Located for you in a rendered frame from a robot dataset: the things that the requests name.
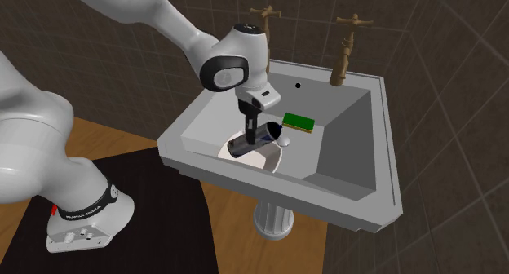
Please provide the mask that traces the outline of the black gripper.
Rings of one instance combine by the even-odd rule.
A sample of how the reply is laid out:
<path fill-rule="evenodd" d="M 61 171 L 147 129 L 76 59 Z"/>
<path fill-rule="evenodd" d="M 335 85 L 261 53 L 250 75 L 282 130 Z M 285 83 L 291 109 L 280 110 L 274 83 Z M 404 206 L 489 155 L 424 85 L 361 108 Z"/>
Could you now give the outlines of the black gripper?
<path fill-rule="evenodd" d="M 239 99 L 237 102 L 239 111 L 245 115 L 246 141 L 248 144 L 255 144 L 257 118 L 262 111 L 241 99 Z"/>

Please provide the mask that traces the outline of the dark cylindrical bottle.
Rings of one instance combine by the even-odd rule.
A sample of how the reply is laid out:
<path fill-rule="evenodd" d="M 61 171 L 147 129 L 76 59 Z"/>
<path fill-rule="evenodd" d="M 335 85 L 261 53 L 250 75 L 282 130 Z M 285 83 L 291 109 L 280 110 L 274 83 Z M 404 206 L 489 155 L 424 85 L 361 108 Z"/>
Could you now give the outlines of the dark cylindrical bottle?
<path fill-rule="evenodd" d="M 247 143 L 245 133 L 228 141 L 228 151 L 235 158 L 241 157 L 248 152 L 263 147 L 265 144 L 276 141 L 280 137 L 281 132 L 282 125 L 276 122 L 267 122 L 257 127 L 255 144 Z"/>

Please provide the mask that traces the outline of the green and yellow sponge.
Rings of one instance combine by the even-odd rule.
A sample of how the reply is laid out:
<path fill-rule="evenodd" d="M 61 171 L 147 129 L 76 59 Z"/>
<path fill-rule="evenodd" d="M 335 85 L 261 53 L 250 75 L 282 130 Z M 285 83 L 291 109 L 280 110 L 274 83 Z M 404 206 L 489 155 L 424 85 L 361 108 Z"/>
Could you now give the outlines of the green and yellow sponge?
<path fill-rule="evenodd" d="M 293 113 L 285 113 L 281 124 L 295 130 L 312 133 L 315 121 L 308 117 L 302 117 Z"/>

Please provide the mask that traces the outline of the brass tap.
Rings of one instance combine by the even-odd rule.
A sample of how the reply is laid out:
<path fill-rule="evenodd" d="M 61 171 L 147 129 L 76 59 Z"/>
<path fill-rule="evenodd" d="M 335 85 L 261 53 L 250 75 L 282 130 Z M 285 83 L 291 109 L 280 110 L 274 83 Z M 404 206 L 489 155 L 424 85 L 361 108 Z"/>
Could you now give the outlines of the brass tap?
<path fill-rule="evenodd" d="M 334 63 L 330 75 L 329 84 L 331 86 L 341 86 L 346 79 L 349 57 L 354 47 L 355 32 L 359 27 L 370 27 L 374 24 L 373 20 L 360 20 L 358 14 L 353 14 L 350 19 L 337 17 L 336 24 L 346 25 L 348 27 L 347 36 L 342 41 L 342 54 Z"/>
<path fill-rule="evenodd" d="M 261 29 L 266 34 L 266 39 L 267 39 L 267 44 L 268 44 L 268 62 L 267 62 L 266 73 L 269 73 L 271 51 L 270 51 L 270 28 L 269 28 L 268 21 L 269 21 L 270 17 L 280 18 L 281 11 L 274 11 L 273 6 L 268 5 L 267 7 L 263 8 L 263 9 L 250 8 L 250 14 L 257 15 L 259 17 Z"/>

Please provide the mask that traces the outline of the black robot stand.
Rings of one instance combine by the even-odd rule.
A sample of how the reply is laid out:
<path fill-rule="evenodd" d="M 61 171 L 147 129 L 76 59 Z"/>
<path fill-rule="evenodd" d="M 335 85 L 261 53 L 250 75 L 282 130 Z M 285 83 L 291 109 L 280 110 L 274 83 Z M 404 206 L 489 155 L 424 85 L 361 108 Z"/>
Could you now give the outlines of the black robot stand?
<path fill-rule="evenodd" d="M 95 160 L 135 202 L 131 221 L 104 248 L 51 254 L 52 204 L 33 198 L 0 274 L 219 274 L 209 210 L 199 181 L 164 166 L 156 148 Z"/>

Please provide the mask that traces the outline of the grey pedestal sink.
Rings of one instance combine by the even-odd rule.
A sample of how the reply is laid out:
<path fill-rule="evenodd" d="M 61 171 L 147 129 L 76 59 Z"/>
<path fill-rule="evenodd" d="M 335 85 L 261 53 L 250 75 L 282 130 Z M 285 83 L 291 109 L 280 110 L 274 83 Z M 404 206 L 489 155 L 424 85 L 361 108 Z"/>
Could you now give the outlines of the grey pedestal sink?
<path fill-rule="evenodd" d="M 290 139 L 275 173 L 218 158 L 244 131 L 232 91 L 203 91 L 158 138 L 163 163 L 182 175 L 253 197 L 253 223 L 266 239 L 290 233 L 301 213 L 351 231 L 377 232 L 402 213 L 401 193 L 380 76 L 347 73 L 329 84 L 328 68 L 281 60 L 269 81 L 281 102 L 261 113 L 259 124 L 285 113 L 315 121 L 312 133 L 284 127 Z"/>

